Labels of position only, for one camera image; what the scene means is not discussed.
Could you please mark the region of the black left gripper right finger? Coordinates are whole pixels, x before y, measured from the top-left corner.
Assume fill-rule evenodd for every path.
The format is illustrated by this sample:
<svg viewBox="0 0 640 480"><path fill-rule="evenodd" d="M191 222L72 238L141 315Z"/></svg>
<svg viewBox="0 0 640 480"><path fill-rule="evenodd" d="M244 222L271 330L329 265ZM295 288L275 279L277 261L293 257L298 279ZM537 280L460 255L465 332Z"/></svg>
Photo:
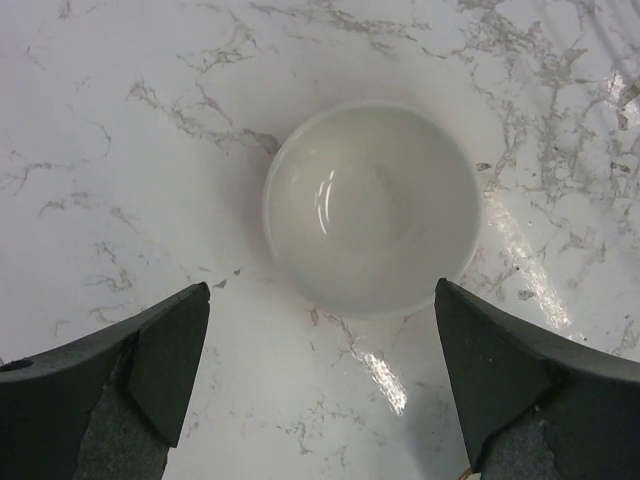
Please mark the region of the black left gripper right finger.
<svg viewBox="0 0 640 480"><path fill-rule="evenodd" d="M639 365L510 315L453 282L438 333L480 479L636 479Z"/></svg>

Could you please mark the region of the orange bowl white inside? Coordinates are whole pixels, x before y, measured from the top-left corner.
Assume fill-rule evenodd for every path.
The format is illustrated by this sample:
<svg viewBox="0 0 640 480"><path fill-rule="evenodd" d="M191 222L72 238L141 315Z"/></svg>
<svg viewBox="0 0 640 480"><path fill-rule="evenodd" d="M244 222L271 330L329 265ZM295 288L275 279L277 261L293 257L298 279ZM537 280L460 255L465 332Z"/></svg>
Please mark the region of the orange bowl white inside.
<svg viewBox="0 0 640 480"><path fill-rule="evenodd" d="M359 319L432 303L476 249L472 162L434 120L383 101L334 106L273 158L262 219L275 263L310 302Z"/></svg>

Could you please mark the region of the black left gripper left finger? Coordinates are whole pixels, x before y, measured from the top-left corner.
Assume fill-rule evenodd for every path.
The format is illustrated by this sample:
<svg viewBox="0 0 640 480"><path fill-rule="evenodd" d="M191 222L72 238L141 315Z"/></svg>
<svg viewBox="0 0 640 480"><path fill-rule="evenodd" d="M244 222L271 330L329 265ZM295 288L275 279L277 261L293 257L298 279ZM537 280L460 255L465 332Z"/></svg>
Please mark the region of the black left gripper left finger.
<svg viewBox="0 0 640 480"><path fill-rule="evenodd" d="M209 301L207 284L194 284L2 365L2 478L162 478L189 406Z"/></svg>

